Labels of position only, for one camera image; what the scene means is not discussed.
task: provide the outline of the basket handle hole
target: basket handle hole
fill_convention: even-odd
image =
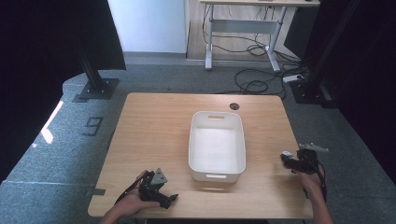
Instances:
[[[225,179],[227,175],[206,175],[207,178]]]
[[[224,116],[220,116],[220,115],[209,115],[207,117],[209,119],[225,119]]]

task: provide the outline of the power strip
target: power strip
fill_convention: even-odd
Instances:
[[[289,77],[283,77],[283,82],[288,83],[290,81],[295,81],[295,80],[301,80],[304,77],[301,75],[294,75],[294,76],[289,76]]]

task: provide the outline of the metal bracket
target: metal bracket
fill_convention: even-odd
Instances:
[[[314,145],[313,143],[311,143],[311,144],[299,144],[299,147],[301,149],[311,149],[311,150],[315,150],[315,151],[329,152],[329,149],[324,148],[324,147],[319,147],[317,145]]]
[[[161,171],[161,168],[158,168],[157,171],[155,172],[154,177],[152,177],[151,185],[159,185],[159,184],[164,184],[166,182],[168,182],[168,180]]]

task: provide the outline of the white wall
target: white wall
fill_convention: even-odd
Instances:
[[[186,53],[189,0],[108,0],[122,50]]]

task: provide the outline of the white plastic basket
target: white plastic basket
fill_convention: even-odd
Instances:
[[[191,123],[189,166],[195,180],[236,182],[246,168],[241,118],[225,112],[195,113]]]

